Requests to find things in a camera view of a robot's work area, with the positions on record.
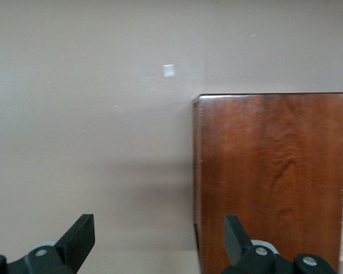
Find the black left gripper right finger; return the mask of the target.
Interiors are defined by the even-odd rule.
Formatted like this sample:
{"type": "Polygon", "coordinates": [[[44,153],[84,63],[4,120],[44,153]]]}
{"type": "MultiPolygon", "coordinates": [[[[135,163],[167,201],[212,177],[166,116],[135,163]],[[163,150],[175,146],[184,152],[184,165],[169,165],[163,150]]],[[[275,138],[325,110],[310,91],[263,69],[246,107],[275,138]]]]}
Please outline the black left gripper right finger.
{"type": "Polygon", "coordinates": [[[252,240],[236,215],[226,215],[224,220],[224,245],[230,265],[222,273],[316,273],[337,271],[324,258],[301,253],[289,261],[281,256],[275,246],[267,241],[252,240]]]}

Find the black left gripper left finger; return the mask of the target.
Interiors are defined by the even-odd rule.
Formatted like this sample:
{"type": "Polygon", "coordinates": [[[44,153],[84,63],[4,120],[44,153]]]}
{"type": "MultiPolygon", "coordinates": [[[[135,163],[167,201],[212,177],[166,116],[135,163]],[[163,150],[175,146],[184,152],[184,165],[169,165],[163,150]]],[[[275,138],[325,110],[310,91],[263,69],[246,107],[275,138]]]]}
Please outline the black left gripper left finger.
{"type": "Polygon", "coordinates": [[[77,273],[94,244],[94,215],[83,214],[53,245],[39,246],[11,263],[0,255],[0,273],[77,273]]]}

